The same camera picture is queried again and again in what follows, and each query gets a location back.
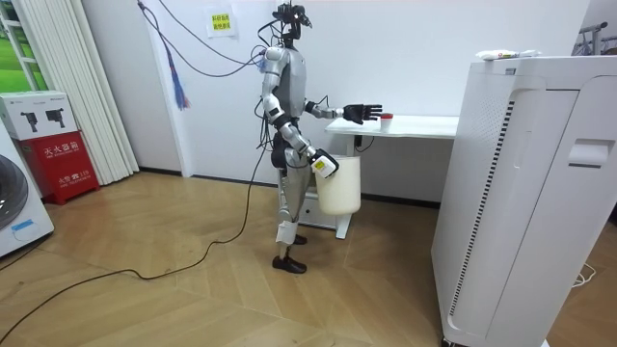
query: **robot leg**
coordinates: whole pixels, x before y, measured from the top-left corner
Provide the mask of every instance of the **robot leg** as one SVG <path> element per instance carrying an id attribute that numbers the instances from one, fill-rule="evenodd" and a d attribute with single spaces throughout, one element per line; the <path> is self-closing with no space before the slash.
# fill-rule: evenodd
<path id="1" fill-rule="evenodd" d="M 296 241 L 298 218 L 310 182 L 310 166 L 306 157 L 300 156 L 293 148 L 284 150 L 286 170 L 281 170 L 281 187 L 285 204 L 279 210 L 277 243 L 280 253 L 272 260 L 272 266 L 293 274 L 303 274 L 307 266 L 295 261 L 289 255 L 291 245 Z"/>

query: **white plastic bucket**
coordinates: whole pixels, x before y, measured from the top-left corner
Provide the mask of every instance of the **white plastic bucket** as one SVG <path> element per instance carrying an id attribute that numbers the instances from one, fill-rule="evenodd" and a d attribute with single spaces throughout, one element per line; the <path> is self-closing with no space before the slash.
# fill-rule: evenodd
<path id="1" fill-rule="evenodd" d="M 340 216 L 360 209 L 360 157 L 335 157 L 338 171 L 328 178 L 316 175 L 319 208 L 325 214 Z"/>

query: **red cabinet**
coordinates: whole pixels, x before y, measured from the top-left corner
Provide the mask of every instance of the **red cabinet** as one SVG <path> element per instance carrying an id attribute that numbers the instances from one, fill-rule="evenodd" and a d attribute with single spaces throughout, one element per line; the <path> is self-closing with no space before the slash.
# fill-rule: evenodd
<path id="1" fill-rule="evenodd" d="M 99 189 L 78 131 L 19 141 L 19 145 L 46 202 L 65 204 L 67 199 Z"/>

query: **white wall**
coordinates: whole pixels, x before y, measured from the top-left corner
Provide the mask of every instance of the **white wall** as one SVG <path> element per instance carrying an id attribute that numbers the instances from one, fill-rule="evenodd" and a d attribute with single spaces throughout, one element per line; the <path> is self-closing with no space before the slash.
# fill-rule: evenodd
<path id="1" fill-rule="evenodd" d="M 236 67 L 183 32 L 160 8 L 162 30 L 196 66 L 211 73 Z M 204 1 L 166 0 L 170 9 L 206 38 Z M 383 103 L 395 114 L 457 115 L 469 63 L 483 49 L 535 48 L 547 55 L 570 55 L 587 0 L 424 0 L 406 2 L 304 2 L 313 29 L 297 47 L 307 60 L 307 97 L 330 95 L 331 105 Z M 271 18 L 275 1 L 234 3 L 239 37 L 209 40 L 236 59 L 248 59 L 258 43 L 256 29 Z M 167 90 L 171 90 L 165 51 L 158 52 Z M 175 57 L 192 108 L 174 119 L 183 122 L 178 137 L 190 152 L 195 174 L 249 179 L 259 152 L 260 120 L 253 116 L 262 76 L 254 67 L 228 78 L 196 74 Z M 343 153 L 343 143 L 323 131 L 326 120 L 303 117 L 301 129 L 318 147 Z M 419 200 L 440 200 L 451 141 L 377 139 L 362 155 L 362 190 Z M 256 180 L 275 182 L 269 160 Z"/>
<path id="2" fill-rule="evenodd" d="M 136 0 L 83 5 L 138 165 L 180 171 L 167 97 Z"/>

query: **white box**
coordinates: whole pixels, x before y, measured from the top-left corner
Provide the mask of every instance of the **white box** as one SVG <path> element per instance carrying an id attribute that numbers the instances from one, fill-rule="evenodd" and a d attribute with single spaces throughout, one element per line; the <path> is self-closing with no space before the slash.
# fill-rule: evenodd
<path id="1" fill-rule="evenodd" d="M 68 97 L 62 92 L 0 93 L 0 116 L 16 140 L 77 131 Z"/>

